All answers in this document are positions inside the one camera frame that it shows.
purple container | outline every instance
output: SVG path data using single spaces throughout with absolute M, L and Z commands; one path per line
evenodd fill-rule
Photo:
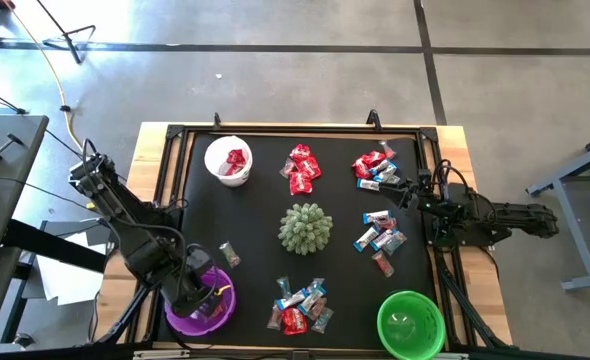
M 231 286 L 224 290 L 221 295 L 223 297 L 222 306 L 225 308 L 224 311 L 208 320 L 203 320 L 201 318 L 202 316 L 196 316 L 195 313 L 191 316 L 181 318 L 173 314 L 170 304 L 166 302 L 164 304 L 166 318 L 173 329 L 186 336 L 201 336 L 218 329 L 228 321 L 235 310 L 235 288 L 233 287 L 233 281 L 231 281 L 231 278 L 229 278 L 224 271 L 217 269 L 217 273 L 219 275 L 217 279 L 217 289 L 226 285 Z M 213 268 L 205 272 L 200 279 L 205 286 L 212 286 L 215 282 Z

gray floor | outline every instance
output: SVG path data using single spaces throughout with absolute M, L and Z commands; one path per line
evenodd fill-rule
M 67 29 L 96 24 L 96 41 L 420 44 L 411 0 L 44 2 Z M 18 5 L 38 38 L 56 33 L 35 4 Z M 435 46 L 590 47 L 587 1 L 425 0 L 424 7 Z M 26 37 L 10 18 L 0 21 L 0 35 Z M 65 52 L 48 56 L 76 108 L 76 133 L 113 156 L 124 175 L 143 121 L 210 121 L 218 111 L 224 121 L 361 123 L 376 108 L 386 123 L 435 123 L 422 55 L 90 52 L 82 66 Z M 440 55 L 435 63 L 448 124 L 465 127 L 479 190 L 491 199 L 531 201 L 524 188 L 590 141 L 590 57 Z M 48 115 L 50 130 L 66 138 L 39 52 L 0 50 L 0 95 Z M 65 182 L 73 163 L 46 137 L 35 168 L 47 170 L 29 180 L 83 202 Z M 551 195 L 537 201 L 561 215 Z M 30 189 L 16 212 L 34 225 L 88 216 Z M 497 246 L 508 320 L 524 349 L 590 356 L 590 289 L 565 294 L 559 285 L 584 275 L 560 226 L 553 239 L 516 234 Z M 20 329 L 35 336 L 35 349 L 84 342 L 90 304 L 29 306 Z

green succulent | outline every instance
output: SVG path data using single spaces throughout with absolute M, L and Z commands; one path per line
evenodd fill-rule
M 292 210 L 286 210 L 286 217 L 282 218 L 281 223 L 277 237 L 282 240 L 282 245 L 288 251 L 306 255 L 326 247 L 333 218 L 324 216 L 324 210 L 317 204 L 295 204 Z

candy bar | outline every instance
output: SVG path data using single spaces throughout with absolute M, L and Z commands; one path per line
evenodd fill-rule
M 402 234 L 400 231 L 394 231 L 393 237 L 390 240 L 388 240 L 388 242 L 384 244 L 384 246 L 382 246 L 382 249 L 386 251 L 388 256 L 391 256 L 393 255 L 395 250 L 397 250 L 397 248 L 400 245 L 402 245 L 405 241 L 406 236 L 404 236 L 404 234 Z
M 309 156 L 311 156 L 311 149 L 306 145 L 298 144 L 295 146 L 295 149 L 291 151 L 291 159 L 296 162 L 306 160 Z
M 297 305 L 297 308 L 302 312 L 302 314 L 306 315 L 311 310 L 311 307 L 315 304 L 315 302 L 324 295 L 326 295 L 326 290 L 320 286 L 319 288 L 313 290 L 313 292 L 308 295 L 301 304 Z
M 373 241 L 371 241 L 371 246 L 375 251 L 379 251 L 379 249 L 384 246 L 393 237 L 393 230 L 386 230 L 381 233 L 378 237 L 376 237 Z
M 397 219 L 391 217 L 390 219 L 386 220 L 375 220 L 373 224 L 377 225 L 380 229 L 394 229 L 397 226 Z
M 233 250 L 233 245 L 231 245 L 231 243 L 228 241 L 220 245 L 219 249 L 224 253 L 226 261 L 228 261 L 228 265 L 231 267 L 231 269 L 239 265 L 239 263 L 242 261 L 242 259 L 240 259 L 235 253 L 235 250 Z
M 282 168 L 282 170 L 279 171 L 279 173 L 283 177 L 288 179 L 288 175 L 296 170 L 297 170 L 297 164 L 295 164 L 295 161 L 288 158 L 288 159 L 286 159 L 286 163 L 284 164 L 284 167 Z
M 311 177 L 307 173 L 294 171 L 290 174 L 289 188 L 291 195 L 310 194 L 313 192 Z
M 298 292 L 293 294 L 293 296 L 289 297 L 288 299 L 277 300 L 277 307 L 279 307 L 280 310 L 284 310 L 287 307 L 297 305 L 300 302 L 304 301 L 304 299 L 306 299 L 307 296 L 308 291 L 306 291 L 306 289 L 300 289 Z
M 395 164 L 393 164 L 393 163 L 390 163 L 390 165 L 388 165 L 388 167 L 386 169 L 382 170 L 382 172 L 380 172 L 378 175 L 374 176 L 373 180 L 377 181 L 377 182 L 384 181 L 384 180 L 388 179 L 391 175 L 393 175 L 396 170 L 397 170 L 397 166 L 395 166 Z
M 375 239 L 377 235 L 379 235 L 379 231 L 375 226 L 371 226 L 368 230 L 366 230 L 364 235 L 362 235 L 359 239 L 357 239 L 357 241 L 353 243 L 353 246 L 355 249 L 357 249 L 357 251 L 362 252 L 366 245 Z
M 371 258 L 375 260 L 375 262 L 377 262 L 377 266 L 379 266 L 380 270 L 382 270 L 384 276 L 391 277 L 391 275 L 393 275 L 395 269 L 393 269 L 391 263 L 389 263 L 388 260 L 386 260 L 386 257 L 384 256 L 384 253 L 381 250 L 378 251 L 375 255 L 371 256 Z
M 322 170 L 319 168 L 317 160 L 312 155 L 306 158 L 306 160 L 298 162 L 297 169 L 301 172 L 307 173 L 311 177 L 311 180 L 322 175 Z
M 370 154 L 363 157 L 364 163 L 369 167 L 377 166 L 382 160 L 386 159 L 386 155 L 381 152 L 371 151 Z
M 317 321 L 315 321 L 315 325 L 313 325 L 311 330 L 323 334 L 324 331 L 326 331 L 326 326 L 328 325 L 328 322 L 331 320 L 331 316 L 333 316 L 333 310 L 329 308 L 324 308 L 324 310 L 322 310 L 322 313 L 319 315 L 319 318 L 317 318 Z
M 368 165 L 364 162 L 364 157 L 366 155 L 362 155 L 359 159 L 355 160 L 352 167 L 355 170 L 355 176 L 360 179 L 370 179 L 371 173 L 368 171 Z
M 282 297 L 284 299 L 288 299 L 292 296 L 291 286 L 288 283 L 288 276 L 283 276 L 277 279 L 277 284 L 279 285 L 279 288 L 282 289 Z
M 372 180 L 357 179 L 357 188 L 379 191 L 379 183 Z
M 303 334 L 308 329 L 308 323 L 306 318 L 297 309 L 286 309 L 282 313 L 282 321 L 286 328 L 284 329 L 285 335 L 296 335 Z
M 390 210 L 382 210 L 372 213 L 364 213 L 362 215 L 362 220 L 364 221 L 364 224 L 368 224 L 370 222 L 386 221 L 391 219 L 392 217 L 393 214 L 390 212 Z
M 384 159 L 384 161 L 382 161 L 381 163 L 379 163 L 379 165 L 370 168 L 368 171 L 372 174 L 372 175 L 377 175 L 378 172 L 386 169 L 388 167 L 388 165 L 390 165 L 391 162 L 388 161 L 387 159 Z
M 386 140 L 381 140 L 379 144 L 384 148 L 384 154 L 386 155 L 387 159 L 392 159 L 395 154 L 397 154 L 393 149 L 390 148 L 390 146 L 388 146 Z
M 387 179 L 382 180 L 381 183 L 383 183 L 383 184 L 399 184 L 400 181 L 402 181 L 402 179 L 400 179 L 399 176 L 391 175 Z
M 268 319 L 267 328 L 273 330 L 280 330 L 282 327 L 282 310 L 277 307 L 277 304 L 273 304 L 273 312 L 271 313 L 271 318 Z
M 312 293 L 315 289 L 321 287 L 323 282 L 324 278 L 313 279 L 313 281 L 311 281 L 311 284 L 308 285 L 308 287 L 306 288 L 306 292 L 308 292 L 309 294 Z
M 308 316 L 311 320 L 317 320 L 319 315 L 322 313 L 322 310 L 324 310 L 325 306 L 326 306 L 326 298 L 321 298 L 321 299 L 317 300 L 315 305 L 313 305 L 313 308 L 311 309 L 311 311 L 309 311 L 308 314 L 306 314 L 306 316 Z

green bowl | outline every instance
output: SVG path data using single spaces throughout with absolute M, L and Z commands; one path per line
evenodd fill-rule
M 391 355 L 403 360 L 429 360 L 444 346 L 444 318 L 426 296 L 400 291 L 377 313 L 377 333 Z

